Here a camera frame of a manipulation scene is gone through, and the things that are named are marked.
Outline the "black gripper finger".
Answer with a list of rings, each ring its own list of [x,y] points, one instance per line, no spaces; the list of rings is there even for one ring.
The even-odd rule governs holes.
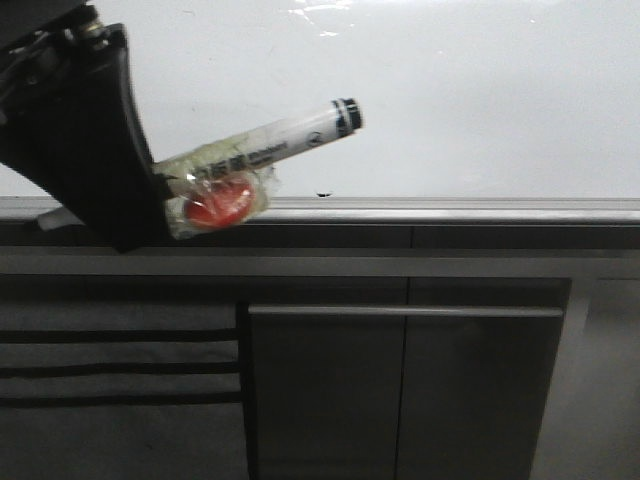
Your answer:
[[[119,252],[168,235],[121,24],[46,31],[1,56],[1,162]]]

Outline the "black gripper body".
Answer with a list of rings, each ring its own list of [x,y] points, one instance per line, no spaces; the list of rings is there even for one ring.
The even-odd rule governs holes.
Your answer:
[[[108,27],[86,1],[3,1],[1,123],[45,102],[102,114],[107,48]]]

